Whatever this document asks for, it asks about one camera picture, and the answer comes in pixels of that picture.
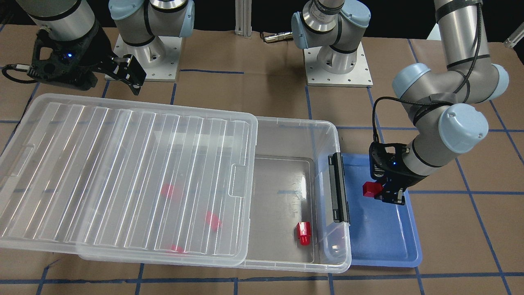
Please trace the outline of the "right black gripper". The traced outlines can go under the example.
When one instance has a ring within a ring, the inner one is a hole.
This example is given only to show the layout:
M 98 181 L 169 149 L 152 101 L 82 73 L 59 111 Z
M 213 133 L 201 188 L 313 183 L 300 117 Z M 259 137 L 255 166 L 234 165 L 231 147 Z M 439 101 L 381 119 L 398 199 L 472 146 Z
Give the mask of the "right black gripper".
M 147 77 L 142 65 L 132 54 L 117 57 L 99 21 L 81 38 L 55 41 L 40 28 L 34 42 L 32 62 L 27 75 L 36 82 L 88 91 L 97 84 L 94 73 L 103 73 L 126 84 L 133 95 L 139 95 Z

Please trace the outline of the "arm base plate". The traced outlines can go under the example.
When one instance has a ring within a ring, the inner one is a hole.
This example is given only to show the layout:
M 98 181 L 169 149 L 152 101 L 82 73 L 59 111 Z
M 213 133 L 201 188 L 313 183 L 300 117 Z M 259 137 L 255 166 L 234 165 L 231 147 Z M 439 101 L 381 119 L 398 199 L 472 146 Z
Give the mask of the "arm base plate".
M 329 46 L 303 49 L 303 58 L 308 86 L 374 85 L 362 42 L 350 54 L 335 52 Z
M 184 39 L 172 36 L 156 36 L 152 42 L 133 47 L 119 35 L 114 52 L 118 56 L 132 54 L 146 72 L 147 82 L 175 82 Z

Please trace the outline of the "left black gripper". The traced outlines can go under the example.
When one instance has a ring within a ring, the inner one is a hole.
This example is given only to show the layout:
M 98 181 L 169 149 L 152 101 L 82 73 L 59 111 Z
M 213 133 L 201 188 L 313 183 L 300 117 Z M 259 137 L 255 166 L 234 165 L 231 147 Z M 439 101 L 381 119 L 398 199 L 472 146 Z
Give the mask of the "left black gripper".
M 375 200 L 404 206 L 405 190 L 414 186 L 426 176 L 412 172 L 405 162 L 404 155 L 409 148 L 402 143 L 371 142 L 369 164 L 372 179 L 372 193 Z

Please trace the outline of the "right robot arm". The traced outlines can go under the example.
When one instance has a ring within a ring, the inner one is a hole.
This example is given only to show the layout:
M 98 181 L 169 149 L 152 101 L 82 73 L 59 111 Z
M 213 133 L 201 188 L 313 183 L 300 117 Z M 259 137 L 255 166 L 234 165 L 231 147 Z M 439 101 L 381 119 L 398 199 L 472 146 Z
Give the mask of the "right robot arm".
M 163 59 L 161 37 L 189 37 L 192 0 L 110 0 L 108 8 L 130 52 L 118 55 L 86 0 L 20 0 L 40 27 L 31 64 L 31 82 L 87 91 L 96 73 L 123 82 L 138 95 L 146 67 Z

